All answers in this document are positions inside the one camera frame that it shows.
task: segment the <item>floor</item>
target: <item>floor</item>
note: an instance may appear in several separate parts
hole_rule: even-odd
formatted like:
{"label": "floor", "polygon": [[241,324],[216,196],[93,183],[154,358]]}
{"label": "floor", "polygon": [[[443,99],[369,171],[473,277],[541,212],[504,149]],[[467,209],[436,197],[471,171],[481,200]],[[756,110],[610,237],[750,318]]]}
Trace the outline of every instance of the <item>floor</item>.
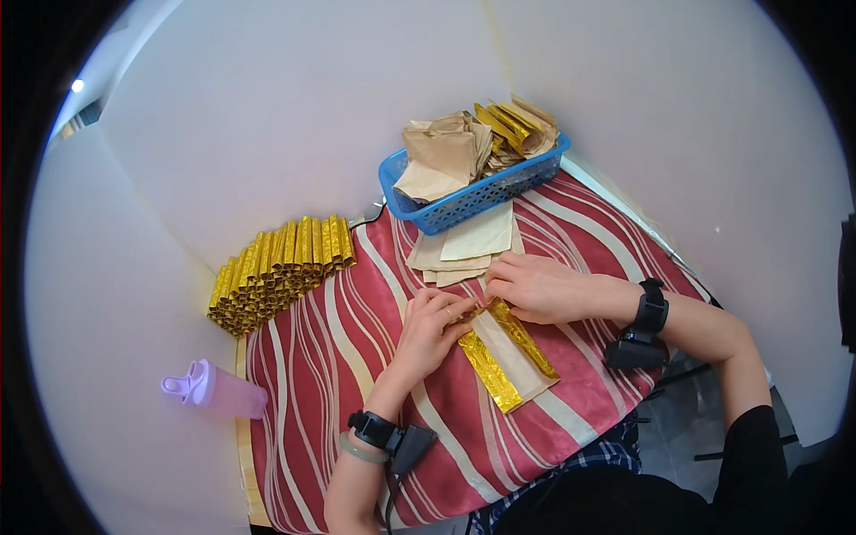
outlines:
{"label": "floor", "polygon": [[[699,363],[682,359],[669,368],[680,373]],[[794,434],[788,411],[775,387],[773,409],[780,437]],[[707,501],[713,499],[722,461],[694,461],[693,457],[722,451],[725,435],[722,428],[722,398],[714,372],[699,374],[670,384],[656,399],[643,401],[637,408],[640,418],[651,422],[639,424],[639,449],[642,472],[666,478],[683,489],[698,492]],[[825,443],[802,448],[799,443],[784,446],[788,473],[800,464],[816,461],[825,451]],[[463,535],[467,517],[460,516],[429,526],[396,530],[401,535]]]}

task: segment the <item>person's left hand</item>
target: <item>person's left hand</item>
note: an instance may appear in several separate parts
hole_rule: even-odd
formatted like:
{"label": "person's left hand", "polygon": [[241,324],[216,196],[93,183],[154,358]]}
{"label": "person's left hand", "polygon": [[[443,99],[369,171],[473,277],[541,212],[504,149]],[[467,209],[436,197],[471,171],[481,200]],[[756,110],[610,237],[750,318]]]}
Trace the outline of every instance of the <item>person's left hand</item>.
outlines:
{"label": "person's left hand", "polygon": [[399,377],[408,390],[433,373],[452,344],[471,329],[469,324],[447,325],[478,303],[478,297],[464,299],[435,288],[419,290],[407,302],[398,349],[387,372]]}

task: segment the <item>red and white striped cloth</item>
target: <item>red and white striped cloth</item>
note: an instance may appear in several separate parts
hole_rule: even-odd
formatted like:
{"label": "red and white striped cloth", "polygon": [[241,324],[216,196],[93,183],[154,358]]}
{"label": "red and white striped cloth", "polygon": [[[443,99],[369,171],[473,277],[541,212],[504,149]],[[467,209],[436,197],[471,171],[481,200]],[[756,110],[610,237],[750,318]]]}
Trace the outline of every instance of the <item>red and white striped cloth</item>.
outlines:
{"label": "red and white striped cloth", "polygon": [[[527,253],[581,272],[654,276],[668,290],[709,300],[635,223],[564,173],[515,199],[514,215]],[[413,225],[384,211],[354,230],[357,265],[247,338],[247,378],[271,399],[265,417],[252,423],[253,460],[277,530],[326,532],[324,496],[338,434],[391,361],[407,300],[425,286],[405,265],[416,236]],[[446,289],[482,295],[476,280]],[[405,480],[393,527],[502,498],[619,422],[660,377],[659,368],[604,367],[603,347],[618,333],[610,321],[526,327],[562,376],[534,401],[500,413],[457,346],[407,398],[401,422],[428,425],[438,440]],[[387,486],[381,506],[388,495]]]}

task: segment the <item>plastic basket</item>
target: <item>plastic basket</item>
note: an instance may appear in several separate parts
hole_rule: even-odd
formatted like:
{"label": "plastic basket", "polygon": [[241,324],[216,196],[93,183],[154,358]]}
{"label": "plastic basket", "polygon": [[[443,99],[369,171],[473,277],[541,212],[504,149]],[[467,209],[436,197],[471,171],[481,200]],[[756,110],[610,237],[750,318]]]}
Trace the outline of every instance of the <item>plastic basket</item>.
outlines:
{"label": "plastic basket", "polygon": [[392,215],[403,221],[412,221],[422,232],[433,236],[555,178],[562,153],[570,146],[567,135],[560,132],[558,144],[552,151],[512,165],[428,205],[417,204],[393,188],[407,167],[406,150],[386,158],[377,175]]}

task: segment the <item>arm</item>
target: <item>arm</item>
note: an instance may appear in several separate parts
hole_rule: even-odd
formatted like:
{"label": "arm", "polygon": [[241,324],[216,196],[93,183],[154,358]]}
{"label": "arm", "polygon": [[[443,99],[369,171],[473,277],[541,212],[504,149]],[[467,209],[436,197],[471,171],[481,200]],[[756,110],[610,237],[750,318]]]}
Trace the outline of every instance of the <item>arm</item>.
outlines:
{"label": "arm", "polygon": [[[539,324],[588,318],[630,324],[644,293],[635,282],[579,273],[531,254],[503,253],[486,278],[488,295],[502,297],[516,305],[512,313],[518,318]],[[671,292],[663,292],[663,297],[669,315],[659,337],[717,368],[726,431],[746,411],[771,405],[764,364],[749,329],[702,301]]]}
{"label": "arm", "polygon": [[[423,288],[407,303],[404,325],[395,357],[378,377],[363,410],[395,421],[401,404],[419,381],[433,373],[449,354],[452,344],[470,327],[449,326],[479,302],[437,289]],[[379,449],[348,433],[357,448],[372,453]],[[377,533],[374,509],[383,484],[383,465],[341,452],[324,502],[324,519],[330,533]]]}

